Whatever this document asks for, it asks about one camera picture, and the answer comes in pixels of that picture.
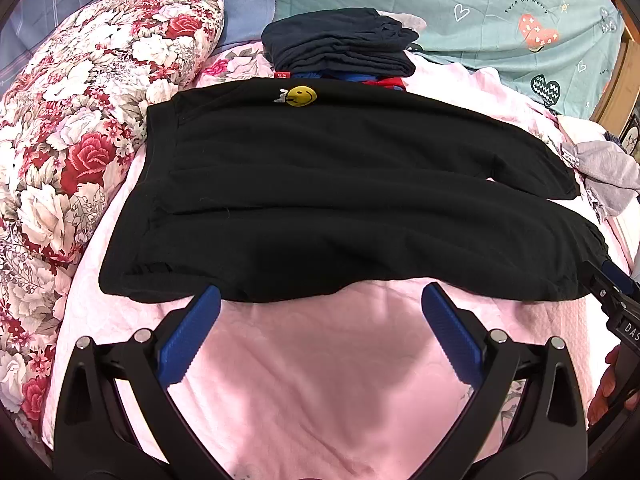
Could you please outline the person's right hand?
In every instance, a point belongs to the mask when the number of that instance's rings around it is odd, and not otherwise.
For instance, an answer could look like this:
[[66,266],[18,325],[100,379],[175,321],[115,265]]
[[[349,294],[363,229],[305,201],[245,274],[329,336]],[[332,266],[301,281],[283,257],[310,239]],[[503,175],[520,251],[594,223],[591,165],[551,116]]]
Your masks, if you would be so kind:
[[610,399],[616,387],[615,365],[619,354],[620,346],[616,346],[605,357],[608,368],[601,377],[599,387],[587,411],[587,420],[590,426],[596,424],[610,407]]

